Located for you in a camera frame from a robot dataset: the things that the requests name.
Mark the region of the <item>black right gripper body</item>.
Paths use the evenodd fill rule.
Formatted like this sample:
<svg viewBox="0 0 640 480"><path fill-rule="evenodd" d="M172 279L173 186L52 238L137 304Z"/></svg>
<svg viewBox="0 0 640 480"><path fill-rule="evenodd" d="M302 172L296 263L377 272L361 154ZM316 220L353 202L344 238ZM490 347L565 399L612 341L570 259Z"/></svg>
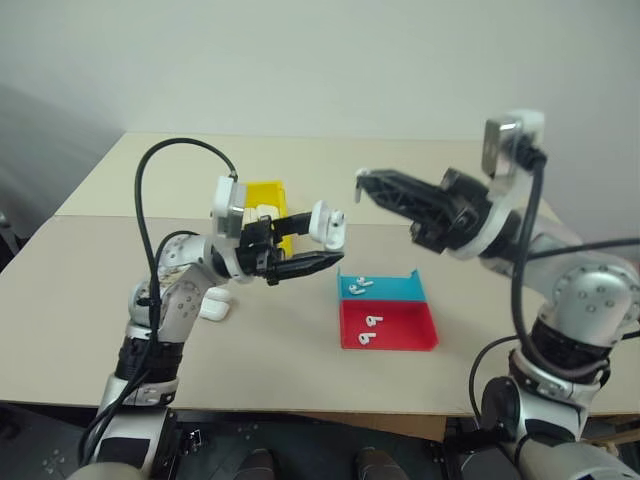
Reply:
<svg viewBox="0 0 640 480"><path fill-rule="evenodd" d="M488 194L479 180L449 168L438 186L417 197L411 240L438 254L465 246L486 222L492 207Z"/></svg>

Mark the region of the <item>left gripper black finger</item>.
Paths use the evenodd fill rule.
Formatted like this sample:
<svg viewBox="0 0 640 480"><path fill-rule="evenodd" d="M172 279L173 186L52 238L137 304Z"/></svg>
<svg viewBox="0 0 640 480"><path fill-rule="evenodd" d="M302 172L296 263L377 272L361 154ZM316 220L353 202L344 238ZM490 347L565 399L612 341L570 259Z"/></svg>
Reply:
<svg viewBox="0 0 640 480"><path fill-rule="evenodd" d="M268 268L268 284L305 277L325 270L344 257L343 252L312 251L296 254L290 259L277 261Z"/></svg>
<svg viewBox="0 0 640 480"><path fill-rule="evenodd" d="M311 212L305 212L273 220L274 233L278 236L307 235L311 216Z"/></svg>

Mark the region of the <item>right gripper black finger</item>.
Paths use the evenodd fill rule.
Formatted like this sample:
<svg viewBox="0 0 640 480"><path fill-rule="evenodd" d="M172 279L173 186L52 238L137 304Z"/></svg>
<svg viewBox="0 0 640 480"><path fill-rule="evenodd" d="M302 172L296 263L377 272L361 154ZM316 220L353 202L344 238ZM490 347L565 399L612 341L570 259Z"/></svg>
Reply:
<svg viewBox="0 0 640 480"><path fill-rule="evenodd" d="M367 194L377 206L416 223L434 223L441 213L441 193L436 189L368 190Z"/></svg>
<svg viewBox="0 0 640 480"><path fill-rule="evenodd" d="M444 194L437 186L393 169L361 169L356 172L355 198L367 194L371 199L400 201L403 198L441 201Z"/></svg>

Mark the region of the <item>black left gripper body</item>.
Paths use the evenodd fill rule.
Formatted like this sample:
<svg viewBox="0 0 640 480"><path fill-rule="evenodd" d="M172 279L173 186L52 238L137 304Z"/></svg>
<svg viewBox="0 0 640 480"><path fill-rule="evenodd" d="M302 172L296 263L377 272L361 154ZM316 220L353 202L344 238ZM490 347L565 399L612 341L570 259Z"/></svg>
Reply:
<svg viewBox="0 0 640 480"><path fill-rule="evenodd" d="M280 246L286 235L286 220L260 217L246 224L241 231L236 256L243 273L264 278L269 285L286 280L284 249Z"/></svg>

